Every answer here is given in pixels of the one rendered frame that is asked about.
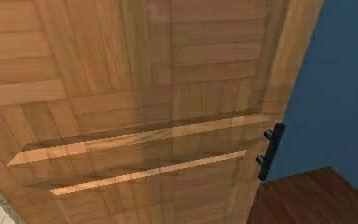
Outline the light wooden room door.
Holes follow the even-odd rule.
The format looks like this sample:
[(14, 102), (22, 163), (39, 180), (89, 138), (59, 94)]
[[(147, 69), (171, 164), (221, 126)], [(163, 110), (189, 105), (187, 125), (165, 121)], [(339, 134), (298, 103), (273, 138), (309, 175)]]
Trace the light wooden room door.
[(0, 0), (8, 224), (248, 224), (324, 0)]

